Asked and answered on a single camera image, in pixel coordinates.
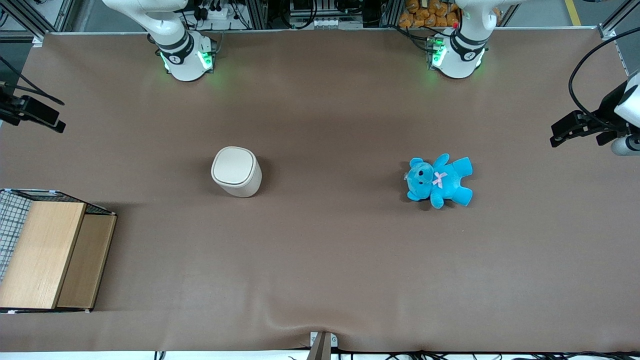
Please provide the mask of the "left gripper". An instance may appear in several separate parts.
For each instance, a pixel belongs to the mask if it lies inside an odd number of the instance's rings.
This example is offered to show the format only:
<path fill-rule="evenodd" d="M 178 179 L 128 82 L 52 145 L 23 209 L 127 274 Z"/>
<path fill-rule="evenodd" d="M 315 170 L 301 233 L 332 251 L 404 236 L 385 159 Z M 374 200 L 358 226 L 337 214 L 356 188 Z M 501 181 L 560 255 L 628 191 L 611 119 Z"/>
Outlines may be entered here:
<path fill-rule="evenodd" d="M 640 127 L 640 74 L 634 72 L 628 79 L 610 91 L 598 107 L 598 117 L 610 129 L 638 134 Z M 566 141 L 578 137 L 596 135 L 598 146 L 604 146 L 617 139 L 615 130 L 603 131 L 601 124 L 582 111 L 572 111 L 551 126 L 553 136 L 550 145 L 557 148 Z"/>

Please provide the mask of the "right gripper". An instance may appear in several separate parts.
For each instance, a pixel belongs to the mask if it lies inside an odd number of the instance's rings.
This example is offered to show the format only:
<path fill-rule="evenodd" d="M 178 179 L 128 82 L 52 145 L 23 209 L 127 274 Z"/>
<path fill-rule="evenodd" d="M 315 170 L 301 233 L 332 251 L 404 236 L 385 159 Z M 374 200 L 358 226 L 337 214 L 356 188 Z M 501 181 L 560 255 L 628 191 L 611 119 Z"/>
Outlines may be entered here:
<path fill-rule="evenodd" d="M 59 112 L 36 98 L 0 94 L 0 120 L 18 126 L 23 121 L 23 116 L 57 133 L 66 129 L 66 123 L 58 117 Z"/>

